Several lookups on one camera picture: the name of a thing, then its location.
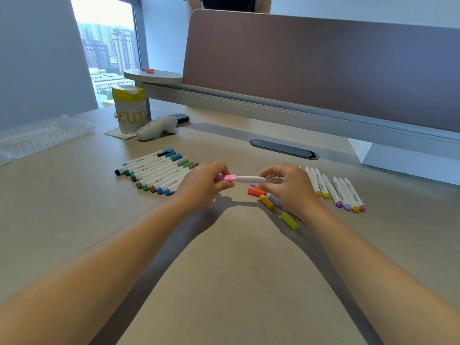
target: person's arm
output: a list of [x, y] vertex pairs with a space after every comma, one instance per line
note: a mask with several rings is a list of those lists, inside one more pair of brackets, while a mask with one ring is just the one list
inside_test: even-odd
[[10, 297], [0, 344], [89, 344], [176, 227], [233, 187], [214, 184], [219, 173], [229, 173], [223, 162], [194, 168], [162, 205]]
[[187, 21], [190, 22], [190, 16], [194, 10], [201, 8], [201, 0], [186, 0], [187, 2]]
[[271, 0], [256, 0], [256, 13], [267, 13], [271, 11]]
[[284, 177], [283, 184], [259, 187], [315, 233], [385, 344], [460, 344], [460, 314], [332, 214], [305, 171], [282, 164], [259, 175], [272, 174]]

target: window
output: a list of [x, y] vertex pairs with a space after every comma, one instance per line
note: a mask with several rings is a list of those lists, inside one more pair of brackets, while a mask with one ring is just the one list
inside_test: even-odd
[[123, 76], [124, 70], [139, 69], [141, 57], [148, 66], [144, 29], [136, 28], [135, 22], [142, 17], [142, 7], [139, 0], [71, 2], [94, 94], [98, 106], [102, 108], [103, 101], [112, 99], [112, 86], [134, 85], [134, 81]]

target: white wall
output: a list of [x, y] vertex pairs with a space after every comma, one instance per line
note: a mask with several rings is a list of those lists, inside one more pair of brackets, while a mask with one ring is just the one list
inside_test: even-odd
[[272, 13], [460, 28], [460, 0], [273, 0]]
[[149, 66], [182, 73], [188, 22], [182, 0], [142, 0]]
[[[150, 67], [182, 73], [185, 2], [142, 0], [142, 7]], [[272, 13], [460, 28], [460, 0], [273, 0]]]
[[1, 0], [0, 129], [97, 107], [70, 0]]

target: sky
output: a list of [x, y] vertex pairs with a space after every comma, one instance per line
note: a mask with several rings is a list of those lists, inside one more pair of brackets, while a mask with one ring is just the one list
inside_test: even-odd
[[79, 23], [134, 29], [132, 6], [119, 0], [71, 0]]

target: brown partition panel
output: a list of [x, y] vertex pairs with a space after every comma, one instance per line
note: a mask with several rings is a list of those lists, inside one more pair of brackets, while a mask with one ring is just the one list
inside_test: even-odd
[[197, 10], [183, 83], [460, 132], [460, 29]]

